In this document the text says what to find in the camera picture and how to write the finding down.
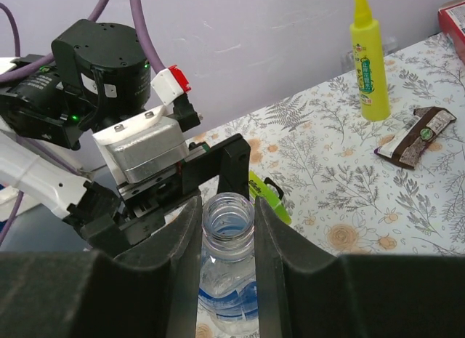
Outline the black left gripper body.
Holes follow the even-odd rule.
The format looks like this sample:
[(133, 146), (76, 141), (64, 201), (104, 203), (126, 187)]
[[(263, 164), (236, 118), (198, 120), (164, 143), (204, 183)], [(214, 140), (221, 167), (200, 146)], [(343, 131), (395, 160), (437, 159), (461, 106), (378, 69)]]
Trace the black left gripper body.
[(124, 183), (117, 193), (84, 183), (82, 199), (68, 207), (69, 225), (92, 248), (116, 257), (162, 228), (167, 214), (200, 195), (200, 186), (214, 177), (218, 192), (249, 196), (251, 147), (241, 134), (214, 146), (192, 142), (189, 150), (187, 158), (140, 183)]

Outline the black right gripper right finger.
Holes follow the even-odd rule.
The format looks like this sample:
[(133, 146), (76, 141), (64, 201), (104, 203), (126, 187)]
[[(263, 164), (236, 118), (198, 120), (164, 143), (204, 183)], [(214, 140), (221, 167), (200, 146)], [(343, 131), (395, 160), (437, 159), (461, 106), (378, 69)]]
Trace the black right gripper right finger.
[(335, 257), (254, 204), (262, 337), (462, 337), (464, 259)]

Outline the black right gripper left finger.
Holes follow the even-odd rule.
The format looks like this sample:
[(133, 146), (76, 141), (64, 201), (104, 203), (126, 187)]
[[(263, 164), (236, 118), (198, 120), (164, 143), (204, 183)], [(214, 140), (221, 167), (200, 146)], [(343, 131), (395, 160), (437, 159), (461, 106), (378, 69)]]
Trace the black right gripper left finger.
[(202, 200), (132, 249), (1, 254), (3, 337), (194, 337)]

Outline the small blue-label water bottle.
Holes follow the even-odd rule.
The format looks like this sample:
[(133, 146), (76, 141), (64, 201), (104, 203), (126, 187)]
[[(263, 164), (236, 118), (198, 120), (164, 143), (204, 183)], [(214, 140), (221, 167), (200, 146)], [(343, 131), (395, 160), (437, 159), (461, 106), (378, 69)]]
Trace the small blue-label water bottle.
[(254, 255), (254, 206), (238, 193), (219, 193), (203, 206), (198, 301), (231, 336), (259, 328)]

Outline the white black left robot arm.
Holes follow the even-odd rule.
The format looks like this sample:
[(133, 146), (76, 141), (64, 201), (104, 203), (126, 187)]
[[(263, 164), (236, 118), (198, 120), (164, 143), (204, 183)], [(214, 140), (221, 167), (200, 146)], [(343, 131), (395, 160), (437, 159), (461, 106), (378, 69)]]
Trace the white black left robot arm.
[[(248, 196), (250, 146), (239, 134), (187, 143), (201, 122), (177, 66), (155, 67), (142, 36), (82, 19), (52, 42), (53, 62), (1, 82), (1, 183), (35, 198), (91, 247), (117, 256), (150, 237), (165, 216), (219, 180)], [(91, 132), (116, 189), (61, 169), (14, 135), (78, 150)]]

